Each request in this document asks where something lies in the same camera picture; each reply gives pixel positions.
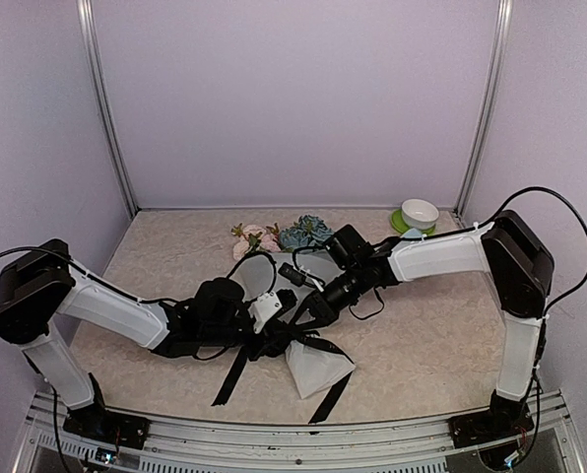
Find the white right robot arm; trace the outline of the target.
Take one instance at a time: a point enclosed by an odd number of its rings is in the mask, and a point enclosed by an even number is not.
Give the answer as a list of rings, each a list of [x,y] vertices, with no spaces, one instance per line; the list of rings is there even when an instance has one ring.
[[[501,438],[519,423],[517,404],[525,401],[542,357],[549,311],[582,285],[550,296],[554,258],[515,211],[501,205],[470,228],[418,238],[392,236],[377,244],[345,225],[322,246],[342,273],[300,303],[295,315],[308,313],[312,318],[304,329],[332,324],[370,290],[433,276],[488,274],[499,299],[505,339],[491,401],[495,405],[482,416],[482,427],[489,436]]]

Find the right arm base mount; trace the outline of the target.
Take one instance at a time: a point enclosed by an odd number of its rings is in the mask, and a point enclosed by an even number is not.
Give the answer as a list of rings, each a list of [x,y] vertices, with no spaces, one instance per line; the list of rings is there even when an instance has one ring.
[[[505,439],[532,431],[534,421],[527,405],[528,395],[514,401],[494,390],[486,410],[451,417],[448,427],[455,448]]]

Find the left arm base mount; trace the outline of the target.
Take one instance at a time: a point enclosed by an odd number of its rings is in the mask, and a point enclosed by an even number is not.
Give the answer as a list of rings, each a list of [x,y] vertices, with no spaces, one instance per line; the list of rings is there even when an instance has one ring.
[[[151,421],[145,417],[108,410],[99,384],[90,373],[94,390],[93,403],[80,409],[68,409],[63,430],[82,438],[93,439],[142,450],[150,430]]]

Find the blue fake hydrangea stem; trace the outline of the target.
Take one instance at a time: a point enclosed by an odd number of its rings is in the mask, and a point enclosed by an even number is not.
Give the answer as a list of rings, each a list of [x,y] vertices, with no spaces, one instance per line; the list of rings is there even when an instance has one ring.
[[[303,215],[290,227],[280,230],[279,244],[286,251],[308,246],[322,246],[333,233],[334,231],[321,218]]]

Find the pink fake rose stem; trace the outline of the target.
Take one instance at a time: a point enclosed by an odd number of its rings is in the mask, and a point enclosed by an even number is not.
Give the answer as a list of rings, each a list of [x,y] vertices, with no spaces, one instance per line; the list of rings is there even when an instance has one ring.
[[[274,246],[281,247],[280,246],[279,225],[277,223],[275,223],[273,226],[267,226],[266,231],[267,231],[266,238],[267,238],[268,242]]]
[[[266,227],[238,224],[230,229],[237,238],[232,249],[232,257],[238,261],[246,254],[256,251],[280,252],[281,248],[270,244],[266,238]]]

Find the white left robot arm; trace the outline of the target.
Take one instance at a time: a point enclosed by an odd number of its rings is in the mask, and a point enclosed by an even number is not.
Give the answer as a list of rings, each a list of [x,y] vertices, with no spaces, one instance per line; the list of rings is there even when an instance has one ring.
[[[18,259],[0,272],[0,338],[20,347],[79,424],[98,439],[115,430],[115,415],[104,407],[94,377],[83,371],[55,329],[55,314],[86,321],[173,359],[196,358],[203,348],[258,349],[268,323],[296,304],[293,291],[274,287],[247,299],[232,276],[202,283],[184,301],[143,300],[78,263],[61,239],[0,255],[12,254]]]

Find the light blue ceramic mug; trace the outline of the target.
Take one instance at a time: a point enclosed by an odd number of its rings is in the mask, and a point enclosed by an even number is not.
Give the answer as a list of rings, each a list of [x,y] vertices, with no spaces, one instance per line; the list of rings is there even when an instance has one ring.
[[[424,234],[419,229],[408,229],[406,232],[402,234],[402,239],[404,240],[420,240],[422,239]]]

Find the white wrapping paper sheet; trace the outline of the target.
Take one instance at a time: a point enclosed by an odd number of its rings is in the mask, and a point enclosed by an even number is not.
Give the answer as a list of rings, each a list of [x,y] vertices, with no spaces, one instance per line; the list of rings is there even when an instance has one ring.
[[[325,251],[304,252],[296,256],[299,271],[309,273],[325,283],[342,274]],[[254,299],[265,293],[273,279],[273,266],[264,256],[248,258],[234,275],[246,294]],[[330,389],[352,373],[356,365],[345,355],[332,354],[292,341],[285,350],[285,359],[300,399]]]

